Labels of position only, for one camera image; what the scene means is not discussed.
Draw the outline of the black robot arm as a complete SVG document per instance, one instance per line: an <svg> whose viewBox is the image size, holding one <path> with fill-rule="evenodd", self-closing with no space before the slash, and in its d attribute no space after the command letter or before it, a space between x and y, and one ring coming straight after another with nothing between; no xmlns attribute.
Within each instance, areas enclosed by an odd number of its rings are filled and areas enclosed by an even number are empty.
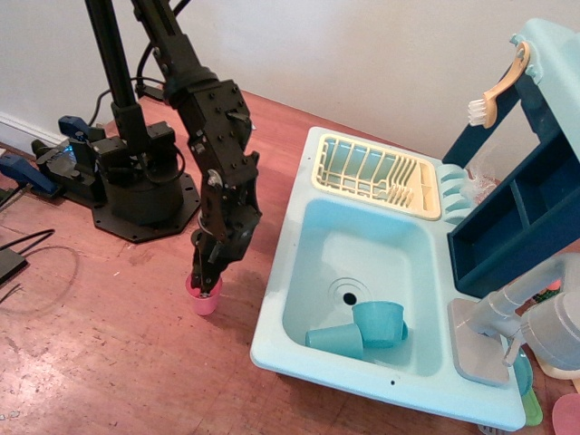
<svg viewBox="0 0 580 435"><path fill-rule="evenodd" d="M183 156L174 143L154 140L131 87L119 27L110 1L86 4L111 90L120 150L98 157L107 189L130 187L167 191L180 186ZM166 1L136 1L137 20L150 39L165 79L163 100L179 115L189 135L188 148L201 174L200 229L189 282L211 297L227 267L245 255L262 214L257 204L258 152L246 152L252 121L237 85L221 81L203 66Z"/></svg>

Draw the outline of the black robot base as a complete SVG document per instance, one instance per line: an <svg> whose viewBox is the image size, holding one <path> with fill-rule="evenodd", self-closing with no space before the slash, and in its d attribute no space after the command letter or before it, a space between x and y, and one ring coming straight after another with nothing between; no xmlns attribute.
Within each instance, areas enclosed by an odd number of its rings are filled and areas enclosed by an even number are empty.
<svg viewBox="0 0 580 435"><path fill-rule="evenodd" d="M153 167L145 173L118 136L95 141L92 150L106 197L92 208L97 228L138 244L181 233L197 213L198 190L177 165L178 179Z"/></svg>

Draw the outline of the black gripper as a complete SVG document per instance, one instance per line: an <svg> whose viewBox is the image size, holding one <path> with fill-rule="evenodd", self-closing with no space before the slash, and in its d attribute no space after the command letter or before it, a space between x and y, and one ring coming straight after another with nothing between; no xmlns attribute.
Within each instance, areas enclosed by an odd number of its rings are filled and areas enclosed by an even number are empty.
<svg viewBox="0 0 580 435"><path fill-rule="evenodd" d="M262 217L255 188L203 188L189 286L201 297L218 295L221 273L241 260Z"/></svg>

